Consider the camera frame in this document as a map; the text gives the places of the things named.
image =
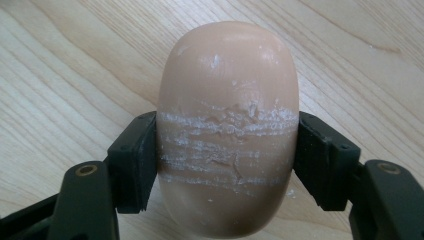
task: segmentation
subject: wooden surface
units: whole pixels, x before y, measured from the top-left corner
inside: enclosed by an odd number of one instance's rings
[[[0,0],[0,215],[58,192],[64,172],[155,110],[173,44],[240,20],[292,51],[300,109],[424,185],[424,4],[398,1]],[[275,218],[246,239],[351,239],[348,211],[325,213],[292,176]],[[121,239],[199,239],[164,208],[119,216]]]

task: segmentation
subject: egg-shaped object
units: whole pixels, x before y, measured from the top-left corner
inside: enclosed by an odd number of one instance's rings
[[[191,30],[166,62],[156,122],[172,218],[214,238],[260,230],[283,200],[296,147],[299,91],[287,46],[248,23]]]

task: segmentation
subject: wooden table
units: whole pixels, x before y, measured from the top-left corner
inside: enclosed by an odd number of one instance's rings
[[[0,1],[0,215],[58,192],[64,172],[106,150],[156,109],[175,42],[199,25],[240,20],[292,51],[300,109],[424,185],[421,0]],[[351,239],[348,212],[318,208],[295,175],[275,218],[245,239]],[[164,208],[119,216],[121,239],[199,239]]]

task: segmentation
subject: metal screw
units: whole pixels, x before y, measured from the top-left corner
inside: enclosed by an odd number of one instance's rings
[[[380,168],[380,170],[389,173],[389,174],[400,174],[400,169],[393,164],[390,163],[379,163],[377,166]]]
[[[84,166],[78,168],[75,171],[75,174],[79,177],[84,177],[84,176],[88,176],[88,175],[94,173],[95,171],[97,171],[96,165],[84,165]]]

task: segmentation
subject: white residue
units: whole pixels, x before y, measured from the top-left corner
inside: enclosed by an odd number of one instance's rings
[[[219,64],[220,58],[218,54],[215,54],[215,57],[213,58],[213,62],[211,63],[211,68],[216,68]]]

